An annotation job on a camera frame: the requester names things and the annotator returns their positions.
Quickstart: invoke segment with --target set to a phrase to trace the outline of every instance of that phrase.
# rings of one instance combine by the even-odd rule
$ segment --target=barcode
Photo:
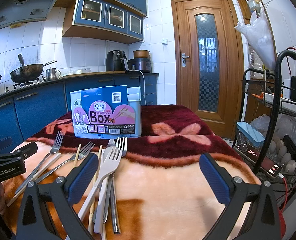
[[[109,133],[120,133],[120,129],[109,129]]]

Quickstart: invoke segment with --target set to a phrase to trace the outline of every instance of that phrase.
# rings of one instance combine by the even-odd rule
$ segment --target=egg
[[[287,165],[287,163],[291,161],[291,154],[290,153],[286,153],[282,159],[281,159],[281,164],[282,165]]]
[[[287,151],[288,151],[288,149],[286,148],[286,146],[282,146],[278,152],[279,158],[282,158],[286,154]]]
[[[284,146],[283,140],[277,141],[277,143],[276,143],[277,152],[279,152],[279,150],[282,146]]]
[[[269,149],[268,151],[270,153],[274,153],[275,152],[275,142],[274,141],[271,141],[270,145],[269,145]]]
[[[287,163],[284,171],[287,172],[287,173],[293,173],[295,169],[296,169],[296,161],[295,160],[290,160]]]

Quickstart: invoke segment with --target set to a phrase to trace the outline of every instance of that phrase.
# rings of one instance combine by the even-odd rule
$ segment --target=qr code
[[[121,103],[121,92],[113,92],[112,93],[112,102],[113,103]]]

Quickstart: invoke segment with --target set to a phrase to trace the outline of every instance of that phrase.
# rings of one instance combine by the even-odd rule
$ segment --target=blue gripper pad
[[[86,159],[71,170],[66,177],[64,191],[68,195],[67,200],[70,205],[80,201],[83,193],[88,187],[91,179],[98,169],[98,157],[96,154],[89,153]]]
[[[230,193],[234,189],[234,185],[231,181],[232,177],[227,170],[220,167],[209,153],[200,156],[199,166],[218,202],[228,205],[230,202]]]

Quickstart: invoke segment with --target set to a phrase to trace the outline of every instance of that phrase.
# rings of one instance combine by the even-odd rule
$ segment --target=metal fork
[[[94,147],[94,143],[89,142],[87,143],[81,150],[78,156],[78,160],[83,159],[84,157],[86,157],[88,155],[88,153],[92,150],[92,148]],[[43,179],[45,179],[46,177],[48,177],[51,173],[53,173],[55,170],[57,170],[58,168],[60,168],[61,166],[63,166],[64,164],[66,164],[67,162],[70,161],[74,161],[76,157],[76,153],[69,159],[65,160],[64,162],[60,163],[58,166],[54,167],[51,171],[48,171],[47,173],[45,173],[44,175],[42,175],[41,177],[39,177],[38,179],[35,180],[36,183],[39,183],[40,181],[42,181]]]
[[[29,174],[29,176],[24,180],[24,182],[16,189],[15,194],[17,194],[24,186],[28,184],[28,182],[32,179],[32,177],[37,173],[38,169],[40,166],[43,164],[43,162],[51,155],[54,153],[57,153],[59,151],[59,148],[61,146],[61,143],[63,141],[63,133],[59,131],[57,133],[55,142],[53,147],[51,148],[50,152],[41,160],[41,162],[37,165],[37,167],[32,171],[32,173]]]

